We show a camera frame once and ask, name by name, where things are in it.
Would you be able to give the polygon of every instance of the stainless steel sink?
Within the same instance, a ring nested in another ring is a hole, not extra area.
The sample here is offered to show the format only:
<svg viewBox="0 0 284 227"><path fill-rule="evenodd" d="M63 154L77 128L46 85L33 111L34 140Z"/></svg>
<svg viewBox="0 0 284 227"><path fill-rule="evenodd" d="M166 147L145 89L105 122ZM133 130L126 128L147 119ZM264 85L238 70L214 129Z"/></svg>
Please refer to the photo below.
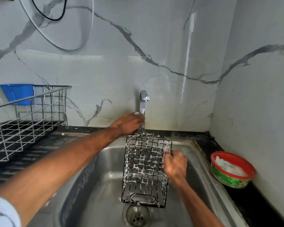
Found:
<svg viewBox="0 0 284 227"><path fill-rule="evenodd" d="M171 183L165 208L121 202L125 141L125 138L119 138L103 149L86 168L57 191L29 227L193 226ZM198 146L186 139L172 141L173 149L187 156L187 181L208 208L225 226L247 226L224 187L211 176L209 163Z"/></svg>

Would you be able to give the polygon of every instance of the light blue patterned sleeve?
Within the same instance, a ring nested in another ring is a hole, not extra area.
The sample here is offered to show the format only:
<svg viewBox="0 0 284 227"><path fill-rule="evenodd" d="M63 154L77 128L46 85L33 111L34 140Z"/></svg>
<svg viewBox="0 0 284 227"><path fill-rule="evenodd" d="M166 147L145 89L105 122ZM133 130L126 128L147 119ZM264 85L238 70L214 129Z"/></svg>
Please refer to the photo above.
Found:
<svg viewBox="0 0 284 227"><path fill-rule="evenodd" d="M0 227L21 227L20 217L7 200L0 197Z"/></svg>

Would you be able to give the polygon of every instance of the chrome faucet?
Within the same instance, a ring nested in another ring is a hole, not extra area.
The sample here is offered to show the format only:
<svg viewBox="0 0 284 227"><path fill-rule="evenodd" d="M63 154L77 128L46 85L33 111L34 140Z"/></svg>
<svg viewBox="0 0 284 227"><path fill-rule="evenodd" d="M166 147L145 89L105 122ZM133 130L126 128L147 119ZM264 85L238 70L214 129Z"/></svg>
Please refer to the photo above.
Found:
<svg viewBox="0 0 284 227"><path fill-rule="evenodd" d="M149 100L149 96L145 90L140 92L140 113L145 115L145 102ZM138 129L139 132L145 131L145 123Z"/></svg>

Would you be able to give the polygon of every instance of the wire basket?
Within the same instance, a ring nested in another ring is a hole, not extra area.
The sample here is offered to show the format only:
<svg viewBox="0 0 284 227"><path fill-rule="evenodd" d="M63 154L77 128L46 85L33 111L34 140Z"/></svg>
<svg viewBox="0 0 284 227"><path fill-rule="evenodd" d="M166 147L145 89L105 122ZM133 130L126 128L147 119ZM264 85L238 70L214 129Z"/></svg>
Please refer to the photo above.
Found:
<svg viewBox="0 0 284 227"><path fill-rule="evenodd" d="M164 208L168 179L163 169L163 146L172 141L153 134L126 139L121 201Z"/></svg>
<svg viewBox="0 0 284 227"><path fill-rule="evenodd" d="M9 161L56 126L68 127L65 109L70 87L34 85L33 96L11 102L0 87L0 162ZM19 103L23 100L29 101L28 105Z"/></svg>

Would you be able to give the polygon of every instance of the hand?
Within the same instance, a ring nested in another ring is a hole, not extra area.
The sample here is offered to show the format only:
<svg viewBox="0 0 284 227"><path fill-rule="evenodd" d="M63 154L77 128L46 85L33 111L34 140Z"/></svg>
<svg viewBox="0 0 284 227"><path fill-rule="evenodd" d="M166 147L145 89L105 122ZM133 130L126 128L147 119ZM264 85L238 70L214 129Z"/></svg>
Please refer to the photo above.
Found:
<svg viewBox="0 0 284 227"><path fill-rule="evenodd" d="M178 150L164 153L163 168L168 179L176 186L179 181L186 178L187 158Z"/></svg>
<svg viewBox="0 0 284 227"><path fill-rule="evenodd" d="M129 135L141 127L144 123L144 115L143 114L135 114L130 113L127 114L110 125L111 128L120 129L120 135Z"/></svg>

